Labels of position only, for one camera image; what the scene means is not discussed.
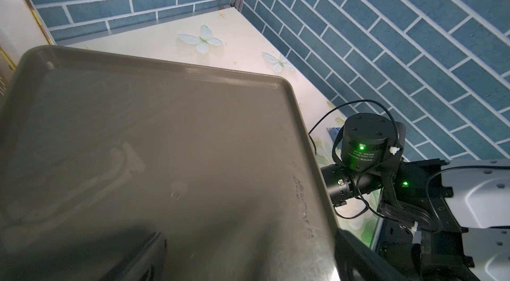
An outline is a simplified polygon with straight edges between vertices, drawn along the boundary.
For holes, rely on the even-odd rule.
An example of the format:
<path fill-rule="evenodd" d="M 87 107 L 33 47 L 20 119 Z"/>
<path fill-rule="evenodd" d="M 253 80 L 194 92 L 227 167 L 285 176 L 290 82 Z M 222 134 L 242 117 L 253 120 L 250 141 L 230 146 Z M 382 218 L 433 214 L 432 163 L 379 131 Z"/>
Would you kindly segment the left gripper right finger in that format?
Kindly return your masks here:
<path fill-rule="evenodd" d="M 340 280 L 406 280 L 352 233 L 337 229 L 335 260 Z"/>

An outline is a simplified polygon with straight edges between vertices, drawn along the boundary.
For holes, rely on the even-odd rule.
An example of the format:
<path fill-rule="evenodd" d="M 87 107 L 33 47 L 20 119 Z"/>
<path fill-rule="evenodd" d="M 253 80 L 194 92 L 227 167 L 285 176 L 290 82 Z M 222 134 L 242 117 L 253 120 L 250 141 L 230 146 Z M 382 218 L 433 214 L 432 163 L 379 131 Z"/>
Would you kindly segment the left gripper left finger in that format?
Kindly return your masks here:
<path fill-rule="evenodd" d="M 161 280 L 167 239 L 153 233 L 100 280 Z"/>

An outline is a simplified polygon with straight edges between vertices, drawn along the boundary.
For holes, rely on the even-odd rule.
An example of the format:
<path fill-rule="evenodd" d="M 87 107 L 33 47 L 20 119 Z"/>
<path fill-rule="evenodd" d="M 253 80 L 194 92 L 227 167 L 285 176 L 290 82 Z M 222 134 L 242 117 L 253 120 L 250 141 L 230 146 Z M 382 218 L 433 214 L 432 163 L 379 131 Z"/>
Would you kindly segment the olive drawer cabinet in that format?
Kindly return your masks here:
<path fill-rule="evenodd" d="M 1 100 L 2 280 L 337 280 L 290 79 L 67 47 Z"/>

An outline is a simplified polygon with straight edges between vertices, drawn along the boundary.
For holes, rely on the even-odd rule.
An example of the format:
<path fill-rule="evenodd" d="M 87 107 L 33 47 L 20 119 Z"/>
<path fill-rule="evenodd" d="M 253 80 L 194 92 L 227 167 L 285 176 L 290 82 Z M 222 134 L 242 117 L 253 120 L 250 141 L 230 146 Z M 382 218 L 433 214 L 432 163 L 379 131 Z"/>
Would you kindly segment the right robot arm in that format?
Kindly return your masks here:
<path fill-rule="evenodd" d="M 509 161 L 406 162 L 405 125 L 377 114 L 348 118 L 322 168 L 335 207 L 379 191 L 374 249 L 335 236 L 341 280 L 508 280 Z"/>

